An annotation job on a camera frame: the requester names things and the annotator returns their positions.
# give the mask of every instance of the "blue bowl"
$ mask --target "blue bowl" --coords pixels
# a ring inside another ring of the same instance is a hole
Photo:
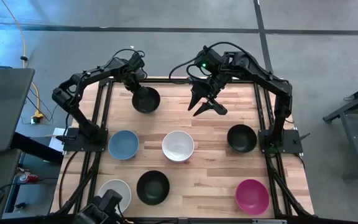
[[[110,138],[109,152],[115,159],[130,159],[135,156],[138,149],[139,138],[132,131],[122,130]]]

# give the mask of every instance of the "black bowl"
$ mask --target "black bowl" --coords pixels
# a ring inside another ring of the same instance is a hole
[[[136,185],[139,199],[147,205],[158,205],[169,193],[169,181],[165,174],[152,170],[144,173]]]
[[[227,133],[227,142],[231,149],[237,152],[250,152],[255,148],[257,138],[252,128],[244,124],[237,124],[231,127]]]
[[[160,100],[160,94],[157,90],[143,86],[132,96],[132,105],[141,113],[150,113],[158,108]]]

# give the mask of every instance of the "pink bowl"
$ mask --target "pink bowl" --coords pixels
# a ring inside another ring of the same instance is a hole
[[[269,194],[261,182],[248,179],[238,185],[236,202],[249,215],[260,215],[269,206]]]

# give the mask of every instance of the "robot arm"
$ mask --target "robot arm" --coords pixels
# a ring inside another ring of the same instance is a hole
[[[85,88],[105,78],[114,77],[117,81],[125,84],[129,91],[135,92],[141,88],[137,77],[139,72],[142,72],[144,65],[142,56],[137,52],[133,53],[129,60],[113,57],[103,66],[97,66],[94,69],[84,70],[82,73],[72,75],[70,79],[53,90],[52,99],[63,110],[72,115],[79,124],[80,133],[90,143],[98,143],[102,140],[104,131],[100,130],[97,124],[86,119],[79,109],[79,102],[82,99]],[[70,91],[71,86],[76,86],[76,90]]]
[[[233,77],[253,81],[277,96],[274,109],[275,121],[269,127],[267,142],[271,146],[282,145],[285,118],[291,115],[292,107],[292,86],[287,80],[282,80],[264,70],[246,51],[224,52],[223,55],[219,55],[213,49],[204,46],[204,49],[198,53],[194,65],[211,73],[205,80],[191,77],[193,87],[188,110],[191,110],[201,98],[207,99],[194,116],[209,109],[225,115],[227,109],[215,100],[218,93]]]

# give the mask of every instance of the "wooden tabletop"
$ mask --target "wooden tabletop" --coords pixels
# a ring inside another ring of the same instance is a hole
[[[235,124],[246,124],[255,132],[260,129],[253,85],[226,85],[217,101],[227,108],[227,115],[220,116],[210,110],[197,117],[193,117],[193,113],[201,103],[192,111],[187,111],[191,86],[169,83],[144,85],[155,88],[161,96],[160,106],[152,114],[137,112],[132,107],[132,93],[122,84],[114,84],[112,88],[107,123],[109,138],[119,130],[128,129],[138,135],[140,146],[135,158],[127,161],[113,159],[108,151],[103,153],[95,195],[105,182],[121,179],[128,183],[132,191],[131,204],[124,212],[127,217],[253,217],[237,206],[234,194],[237,185],[246,179],[258,180],[269,189],[264,156],[260,153],[259,145],[252,152],[239,154],[231,151],[226,141],[227,131]],[[93,114],[97,89],[97,83],[88,86],[80,103],[82,112],[89,119]],[[101,100],[101,108],[104,107],[105,95],[106,90]],[[274,95],[271,95],[271,99],[274,103]],[[263,98],[264,114],[267,114],[264,102]],[[100,109],[98,124],[100,124],[101,113],[102,109]],[[266,124],[269,125],[267,116],[265,119]],[[285,129],[292,127],[290,123],[285,125]],[[187,132],[195,141],[194,154],[184,163],[170,162],[162,152],[163,138],[175,130]],[[84,154],[79,152],[69,165],[62,186],[63,203],[78,185]],[[69,155],[63,160],[58,183]],[[282,157],[288,188],[302,206],[313,213],[302,163],[292,154],[283,154]],[[146,205],[136,194],[136,183],[148,170],[159,170],[170,181],[169,195],[160,205]],[[58,188],[59,185],[55,191],[51,212],[58,210]],[[284,211],[282,193],[278,186],[277,189],[280,208]],[[88,190],[87,187],[84,191],[83,206],[88,197]],[[267,211],[257,217],[274,217],[271,200]]]

